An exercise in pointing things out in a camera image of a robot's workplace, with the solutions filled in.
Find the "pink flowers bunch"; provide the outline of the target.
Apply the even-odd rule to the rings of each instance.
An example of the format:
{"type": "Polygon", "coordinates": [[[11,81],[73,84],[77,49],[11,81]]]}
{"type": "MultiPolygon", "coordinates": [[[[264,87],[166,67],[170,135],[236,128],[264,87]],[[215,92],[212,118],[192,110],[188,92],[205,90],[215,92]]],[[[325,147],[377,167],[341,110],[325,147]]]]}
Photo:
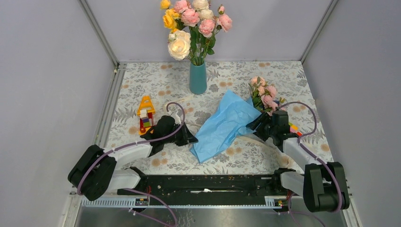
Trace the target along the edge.
{"type": "Polygon", "coordinates": [[[278,91],[273,84],[268,84],[262,77],[254,77],[249,82],[251,101],[255,109],[261,113],[272,115],[286,99],[278,97],[278,91]]]}

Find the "blue wrapping paper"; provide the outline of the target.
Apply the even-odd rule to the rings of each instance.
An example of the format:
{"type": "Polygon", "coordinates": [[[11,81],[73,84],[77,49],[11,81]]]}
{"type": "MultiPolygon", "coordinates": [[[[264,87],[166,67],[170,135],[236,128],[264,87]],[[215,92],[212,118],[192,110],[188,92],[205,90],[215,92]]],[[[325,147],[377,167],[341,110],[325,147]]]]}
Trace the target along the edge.
{"type": "Polygon", "coordinates": [[[190,152],[199,163],[209,160],[229,148],[237,136],[253,133],[246,125],[260,114],[252,104],[228,90],[222,96],[216,112],[196,133],[199,142],[192,146],[190,152]]]}

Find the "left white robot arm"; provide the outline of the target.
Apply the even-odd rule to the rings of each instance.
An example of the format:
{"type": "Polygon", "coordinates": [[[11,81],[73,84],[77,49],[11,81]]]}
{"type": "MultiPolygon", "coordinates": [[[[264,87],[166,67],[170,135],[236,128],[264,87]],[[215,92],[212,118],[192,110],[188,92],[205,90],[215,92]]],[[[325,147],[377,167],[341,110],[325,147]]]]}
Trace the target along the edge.
{"type": "Polygon", "coordinates": [[[146,180],[132,167],[123,169],[124,165],[136,159],[151,157],[168,143],[181,147],[198,142],[179,117],[167,115],[162,116],[140,138],[140,141],[109,151],[91,145],[68,174],[68,181],[89,201],[97,200],[106,192],[124,188],[142,194],[147,187],[146,180]]]}

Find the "cream ribbon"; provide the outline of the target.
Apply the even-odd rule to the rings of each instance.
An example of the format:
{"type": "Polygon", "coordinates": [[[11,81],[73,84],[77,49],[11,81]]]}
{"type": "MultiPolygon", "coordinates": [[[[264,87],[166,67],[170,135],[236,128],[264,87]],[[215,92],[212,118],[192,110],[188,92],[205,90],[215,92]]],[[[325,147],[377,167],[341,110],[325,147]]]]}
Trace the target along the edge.
{"type": "MultiPolygon", "coordinates": [[[[192,100],[194,98],[194,95],[189,95],[189,96],[185,96],[181,99],[176,99],[173,100],[173,102],[177,102],[177,103],[187,103],[190,100],[192,100]]],[[[261,142],[260,139],[256,139],[255,136],[251,136],[250,134],[247,136],[237,136],[236,137],[238,140],[244,140],[247,141],[249,143],[261,146],[261,147],[271,147],[271,145],[266,145],[264,142],[261,142]]],[[[292,167],[292,165],[295,163],[294,160],[292,158],[290,158],[288,155],[285,154],[280,154],[280,152],[277,152],[277,157],[278,157],[278,163],[280,165],[280,167],[284,167],[284,168],[290,168],[292,167]]]]}

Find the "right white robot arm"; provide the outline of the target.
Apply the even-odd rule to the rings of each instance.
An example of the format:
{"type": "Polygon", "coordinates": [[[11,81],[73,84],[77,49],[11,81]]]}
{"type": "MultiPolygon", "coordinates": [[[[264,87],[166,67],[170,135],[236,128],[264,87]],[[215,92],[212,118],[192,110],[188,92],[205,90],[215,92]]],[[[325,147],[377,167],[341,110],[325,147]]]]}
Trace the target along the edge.
{"type": "Polygon", "coordinates": [[[273,144],[292,158],[303,170],[280,168],[273,174],[271,188],[283,195],[288,190],[302,196],[310,212],[346,210],[350,198],[345,171],[339,162],[326,162],[300,142],[302,136],[288,120],[286,111],[262,113],[246,127],[259,139],[272,139],[273,144]]]}

